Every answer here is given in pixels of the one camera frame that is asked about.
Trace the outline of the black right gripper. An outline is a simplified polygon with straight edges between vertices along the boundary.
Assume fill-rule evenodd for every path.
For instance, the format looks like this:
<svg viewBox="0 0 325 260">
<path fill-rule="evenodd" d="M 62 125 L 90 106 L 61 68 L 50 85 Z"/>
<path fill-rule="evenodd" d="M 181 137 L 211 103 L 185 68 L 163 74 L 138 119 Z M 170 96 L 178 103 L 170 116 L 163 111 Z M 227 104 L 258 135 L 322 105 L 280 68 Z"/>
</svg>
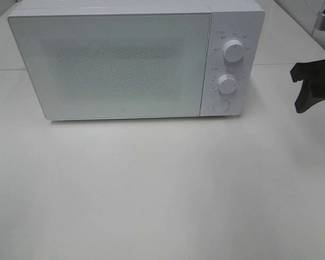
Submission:
<svg viewBox="0 0 325 260">
<path fill-rule="evenodd" d="M 302 82 L 295 101 L 297 113 L 304 113 L 325 100 L 325 60 L 296 63 L 290 71 L 290 76 L 293 82 Z"/>
</svg>

